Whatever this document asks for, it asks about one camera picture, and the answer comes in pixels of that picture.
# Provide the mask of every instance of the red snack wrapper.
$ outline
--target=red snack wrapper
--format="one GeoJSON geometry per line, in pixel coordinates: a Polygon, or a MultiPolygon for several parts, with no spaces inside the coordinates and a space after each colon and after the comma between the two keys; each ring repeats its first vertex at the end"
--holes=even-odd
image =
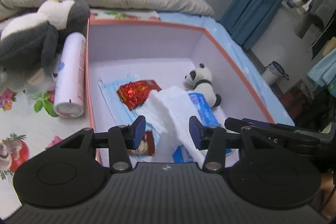
{"type": "Polygon", "coordinates": [[[146,131],[143,136],[139,148],[136,150],[131,150],[133,154],[136,155],[147,155],[152,156],[155,153],[155,144],[152,131],[146,131]]]}
{"type": "Polygon", "coordinates": [[[117,93],[128,109],[132,110],[132,108],[142,104],[152,90],[160,91],[161,88],[154,80],[142,80],[121,85],[117,93]]]}

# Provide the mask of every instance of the penguin plush toy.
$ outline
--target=penguin plush toy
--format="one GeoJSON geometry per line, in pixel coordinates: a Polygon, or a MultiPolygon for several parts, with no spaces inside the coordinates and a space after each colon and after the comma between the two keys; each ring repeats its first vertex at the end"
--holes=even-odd
{"type": "Polygon", "coordinates": [[[203,94],[210,107],[216,107],[221,104],[221,96],[219,94],[215,94],[212,88],[211,71],[205,67],[203,63],[186,75],[185,81],[187,84],[194,87],[193,92],[203,94]]]}
{"type": "Polygon", "coordinates": [[[47,0],[36,13],[14,18],[0,35],[0,67],[46,68],[72,32],[83,32],[90,17],[84,0],[47,0]]]}

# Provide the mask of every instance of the trash can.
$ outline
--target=trash can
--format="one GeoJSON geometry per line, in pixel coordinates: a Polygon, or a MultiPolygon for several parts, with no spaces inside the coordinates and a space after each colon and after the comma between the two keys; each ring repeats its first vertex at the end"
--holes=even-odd
{"type": "Polygon", "coordinates": [[[266,67],[262,77],[269,86],[273,85],[280,77],[289,79],[288,74],[285,73],[285,70],[276,61],[273,61],[266,67]]]}

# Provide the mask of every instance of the curtain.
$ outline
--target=curtain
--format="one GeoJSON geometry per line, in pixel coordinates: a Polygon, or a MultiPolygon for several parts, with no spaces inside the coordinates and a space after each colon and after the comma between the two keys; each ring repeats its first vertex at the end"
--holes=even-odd
{"type": "Polygon", "coordinates": [[[233,0],[220,20],[232,39],[245,49],[261,37],[282,0],[233,0]]]}

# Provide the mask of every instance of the blue tissue package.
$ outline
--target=blue tissue package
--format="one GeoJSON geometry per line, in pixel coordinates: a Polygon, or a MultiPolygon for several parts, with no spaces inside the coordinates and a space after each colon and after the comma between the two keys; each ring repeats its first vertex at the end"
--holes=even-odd
{"type": "MultiPolygon", "coordinates": [[[[218,126],[221,125],[217,121],[215,115],[208,103],[205,101],[204,95],[201,93],[189,93],[189,98],[195,105],[197,112],[201,118],[201,123],[204,126],[218,126]]],[[[226,149],[225,153],[231,153],[231,149],[226,149]]],[[[189,152],[184,148],[184,146],[179,146],[173,153],[173,160],[175,163],[193,162],[193,158],[189,152]]]]}
{"type": "Polygon", "coordinates": [[[208,103],[205,101],[204,95],[201,93],[189,93],[189,98],[195,105],[199,116],[201,117],[202,125],[208,126],[218,126],[221,125],[217,121],[215,115],[212,113],[212,110],[208,103]]]}

